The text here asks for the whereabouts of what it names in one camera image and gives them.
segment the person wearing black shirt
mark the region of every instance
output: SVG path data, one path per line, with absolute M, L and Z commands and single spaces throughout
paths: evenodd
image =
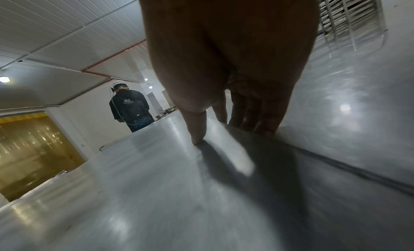
M 125 122 L 132 133 L 154 122 L 143 94 L 130 90 L 124 81 L 116 81 L 112 91 L 116 93 L 109 102 L 113 117 L 118 122 Z

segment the red pipe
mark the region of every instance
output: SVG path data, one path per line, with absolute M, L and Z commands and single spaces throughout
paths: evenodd
M 115 53 L 115 54 L 113 54 L 112 56 L 109 56 L 109 57 L 107 57 L 107 58 L 105 58 L 105 59 L 103 59 L 103 60 L 99 61 L 98 63 L 95 63 L 95 64 L 93 64 L 93 65 L 91 65 L 91 66 L 88 66 L 87 68 L 85 68 L 84 70 L 82 70 L 82 72 L 84 72 L 84 73 L 89 73 L 89 74 L 94 74 L 94 75 L 99 75 L 99 74 L 97 74 L 97 73 L 87 72 L 86 70 L 91 69 L 92 67 L 97 66 L 97 65 L 99 65 L 99 64 L 102 64 L 103 62 L 105 62 L 105 61 L 107 61 L 107 60 L 109 60 L 109 59 L 113 58 L 114 56 L 117 56 L 117 55 L 119 55 L 119 54 L 121 54 L 121 53 L 124 53 L 125 51 L 128 51 L 128 50 L 130 50 L 131 48 L 136 47 L 136 46 L 138 46 L 138 45 L 140 45 L 140 44 L 144 43 L 145 41 L 146 41 L 146 39 L 144 39 L 143 41 L 140 41 L 140 42 L 136 43 L 135 45 L 132 45 L 132 46 L 130 46 L 130 47 L 127 47 L 126 49 L 124 49 L 124 50 L 122 50 L 122 51 L 119 51 L 118 53 Z

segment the blue jeans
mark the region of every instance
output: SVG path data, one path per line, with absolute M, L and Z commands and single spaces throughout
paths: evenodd
M 137 132 L 140 129 L 143 129 L 146 126 L 149 126 L 150 124 L 154 123 L 154 119 L 152 117 L 146 117 L 139 121 L 134 121 L 134 125 L 128 125 L 129 129 L 132 133 Z

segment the finger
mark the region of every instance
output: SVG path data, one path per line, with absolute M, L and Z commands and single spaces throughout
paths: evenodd
M 224 91 L 218 101 L 213 105 L 213 110 L 217 120 L 227 124 L 226 94 Z
M 245 113 L 247 109 L 246 97 L 232 92 L 232 117 L 230 119 L 230 126 L 240 126 L 245 119 Z
M 191 136 L 191 141 L 193 144 L 199 144 L 207 131 L 207 114 L 206 111 L 201 113 L 193 113 L 180 109 L 182 117 L 184 118 L 185 123 L 187 124 L 188 132 Z
M 288 109 L 292 91 L 278 100 L 263 101 L 260 121 L 254 129 L 255 133 L 266 138 L 273 138 Z
M 259 122 L 262 101 L 249 97 L 247 99 L 247 110 L 245 113 L 245 120 L 240 125 L 240 128 L 246 131 L 253 131 Z

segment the headset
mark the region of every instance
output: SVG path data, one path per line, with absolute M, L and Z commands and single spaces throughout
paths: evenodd
M 125 124 L 129 125 L 129 126 L 136 126 L 136 125 L 141 124 L 141 122 L 142 122 L 144 119 L 142 119 L 140 122 L 138 122 L 138 123 L 136 123 L 136 124 L 129 124 L 128 122 L 126 122 L 126 121 L 125 121 L 125 119 L 124 119 L 124 118 L 122 117 L 122 115 L 119 113 L 118 108 L 116 107 L 115 103 L 113 102 L 113 97 L 115 96 L 115 89 L 114 89 L 114 88 L 110 88 L 110 89 L 111 89 L 111 91 L 112 91 L 112 93 L 111 93 L 111 102 L 112 102 L 112 105 L 113 105 L 113 106 L 114 106 L 114 108 L 116 109 L 116 112 L 117 112 L 117 113 L 118 113 L 118 115 L 121 117 L 122 121 L 123 121 Z

